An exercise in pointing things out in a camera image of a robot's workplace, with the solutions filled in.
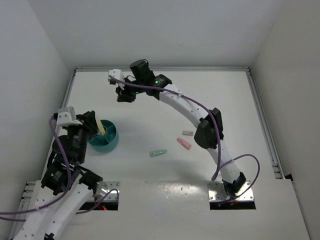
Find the yellow highlighter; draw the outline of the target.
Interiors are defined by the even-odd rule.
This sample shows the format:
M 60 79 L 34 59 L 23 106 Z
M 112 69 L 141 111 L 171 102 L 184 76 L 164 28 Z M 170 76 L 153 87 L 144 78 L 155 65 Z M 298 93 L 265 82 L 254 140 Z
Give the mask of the yellow highlighter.
M 96 120 L 99 134 L 103 136 L 106 133 L 105 127 L 104 127 L 102 121 L 97 116 L 95 117 L 95 120 Z

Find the beige eraser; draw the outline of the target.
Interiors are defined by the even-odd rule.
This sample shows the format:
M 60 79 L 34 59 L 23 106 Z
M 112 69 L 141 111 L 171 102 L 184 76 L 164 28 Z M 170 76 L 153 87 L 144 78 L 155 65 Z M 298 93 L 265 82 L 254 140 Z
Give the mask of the beige eraser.
M 184 136 L 193 136 L 194 135 L 194 132 L 193 131 L 189 131 L 189 130 L 183 130 L 182 131 L 182 134 Z

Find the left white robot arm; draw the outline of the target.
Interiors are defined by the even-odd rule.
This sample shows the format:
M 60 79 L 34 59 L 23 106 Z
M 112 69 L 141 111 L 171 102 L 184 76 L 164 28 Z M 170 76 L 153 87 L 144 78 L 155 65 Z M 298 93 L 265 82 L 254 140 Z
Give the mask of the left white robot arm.
M 102 177 L 83 170 L 87 145 L 99 132 L 96 113 L 75 114 L 73 107 L 61 108 L 51 118 L 66 130 L 57 135 L 51 128 L 54 141 L 46 172 L 32 209 L 25 211 L 26 219 L 15 240 L 58 240 L 80 207 L 92 197 Z

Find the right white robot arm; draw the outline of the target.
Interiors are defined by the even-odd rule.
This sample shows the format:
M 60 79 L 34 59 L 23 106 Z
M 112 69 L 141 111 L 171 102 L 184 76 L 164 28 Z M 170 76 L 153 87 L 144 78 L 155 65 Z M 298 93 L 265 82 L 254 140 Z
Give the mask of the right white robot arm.
M 129 68 L 133 73 L 133 81 L 128 80 L 119 69 L 108 73 L 109 83 L 117 86 L 117 101 L 132 103 L 138 94 L 146 93 L 187 118 L 196 128 L 195 143 L 207 150 L 216 163 L 212 181 L 221 175 L 226 193 L 235 197 L 245 184 L 246 177 L 226 147 L 221 111 L 218 108 L 208 109 L 184 95 L 171 79 L 163 74 L 155 75 L 145 59 L 135 61 Z

